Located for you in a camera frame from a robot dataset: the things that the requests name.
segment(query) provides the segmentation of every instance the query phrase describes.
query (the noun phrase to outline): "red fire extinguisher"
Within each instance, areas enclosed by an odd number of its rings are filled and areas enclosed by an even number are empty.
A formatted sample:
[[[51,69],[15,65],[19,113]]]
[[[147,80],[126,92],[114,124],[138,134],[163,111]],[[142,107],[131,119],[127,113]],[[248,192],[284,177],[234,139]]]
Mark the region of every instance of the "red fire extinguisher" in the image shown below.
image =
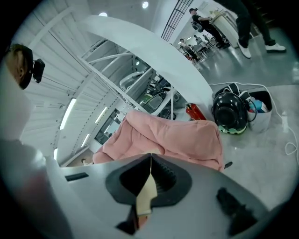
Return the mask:
[[[186,104],[186,113],[190,115],[192,120],[206,120],[196,104]]]

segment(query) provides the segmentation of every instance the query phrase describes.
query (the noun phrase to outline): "window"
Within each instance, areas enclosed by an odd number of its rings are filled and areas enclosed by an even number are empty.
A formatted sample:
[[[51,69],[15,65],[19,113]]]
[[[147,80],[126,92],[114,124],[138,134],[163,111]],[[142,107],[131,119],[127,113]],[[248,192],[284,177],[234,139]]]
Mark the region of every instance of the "window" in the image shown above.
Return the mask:
[[[119,113],[120,112],[115,109],[95,137],[96,141],[101,145],[103,145],[120,126],[121,121],[118,119]]]

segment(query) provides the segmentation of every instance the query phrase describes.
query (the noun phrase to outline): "black pants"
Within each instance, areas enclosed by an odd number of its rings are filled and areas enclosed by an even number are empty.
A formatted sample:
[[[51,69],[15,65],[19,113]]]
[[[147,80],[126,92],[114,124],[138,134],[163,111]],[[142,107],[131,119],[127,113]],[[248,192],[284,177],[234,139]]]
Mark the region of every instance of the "black pants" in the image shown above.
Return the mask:
[[[237,14],[239,43],[243,47],[248,47],[251,22],[253,22],[263,35],[263,40],[268,46],[275,45],[275,40],[271,39],[269,29],[258,10],[250,0],[214,0]]]
[[[188,50],[188,49],[187,49],[187,52],[188,52],[189,55],[192,56],[193,59],[195,59],[196,61],[198,61],[197,56],[195,55],[195,53],[194,53],[192,50]]]
[[[212,26],[210,29],[205,28],[205,30],[208,33],[212,34],[212,36],[215,37],[215,39],[218,43],[224,44],[224,41],[223,41],[220,33],[217,31],[217,29],[215,27]]]

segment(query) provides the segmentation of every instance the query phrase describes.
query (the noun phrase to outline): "cable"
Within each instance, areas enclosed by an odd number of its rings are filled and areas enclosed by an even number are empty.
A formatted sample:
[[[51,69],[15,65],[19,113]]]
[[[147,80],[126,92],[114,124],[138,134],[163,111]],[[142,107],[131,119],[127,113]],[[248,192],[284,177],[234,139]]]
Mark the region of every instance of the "cable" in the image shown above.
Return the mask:
[[[249,118],[248,118],[248,122],[252,122],[252,121],[254,121],[254,120],[256,119],[256,116],[257,116],[257,108],[256,108],[256,104],[253,103],[253,101],[252,101],[251,99],[250,99],[249,101],[253,104],[253,106],[254,106],[254,108],[255,108],[255,112],[256,112],[256,114],[255,114],[255,116],[254,116],[254,118],[253,118],[252,120],[249,120]]]
[[[273,105],[274,105],[276,114],[281,118],[281,120],[283,120],[282,116],[281,116],[281,115],[278,113],[278,111],[277,111],[276,104],[275,104],[275,102],[274,102],[274,100],[273,100],[273,98],[272,98],[270,92],[268,91],[268,88],[267,88],[266,86],[262,85],[262,84],[250,84],[250,83],[248,83],[248,84],[242,84],[242,83],[239,83],[239,82],[225,82],[225,83],[209,84],[209,85],[220,85],[220,84],[231,84],[231,83],[237,83],[237,84],[240,84],[240,85],[256,85],[256,86],[261,86],[261,87],[265,88],[266,91],[267,91],[267,92],[269,93],[269,95],[270,95],[270,98],[271,98],[271,101],[272,101],[272,103],[273,103]],[[287,128],[293,133],[294,138],[295,138],[296,145],[293,144],[292,142],[288,142],[288,143],[285,145],[285,154],[286,154],[286,155],[292,155],[292,154],[294,154],[295,152],[297,152],[297,153],[296,153],[296,162],[297,162],[297,164],[298,164],[298,166],[299,166],[298,140],[297,140],[297,137],[296,137],[295,132],[294,132],[289,126],[287,126]],[[293,146],[295,147],[295,149],[294,149],[293,151],[291,151],[291,152],[288,153],[287,150],[286,150],[286,148],[288,147],[288,145],[293,145]]]

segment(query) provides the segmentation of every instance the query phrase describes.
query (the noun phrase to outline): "pink blanket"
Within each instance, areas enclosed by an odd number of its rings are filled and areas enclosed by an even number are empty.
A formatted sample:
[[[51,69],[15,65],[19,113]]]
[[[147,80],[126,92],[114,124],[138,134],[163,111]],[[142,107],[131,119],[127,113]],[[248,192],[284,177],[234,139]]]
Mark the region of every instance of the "pink blanket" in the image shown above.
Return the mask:
[[[222,144],[215,123],[207,120],[173,121],[130,111],[118,130],[93,155],[94,163],[159,151],[216,170],[223,169]]]

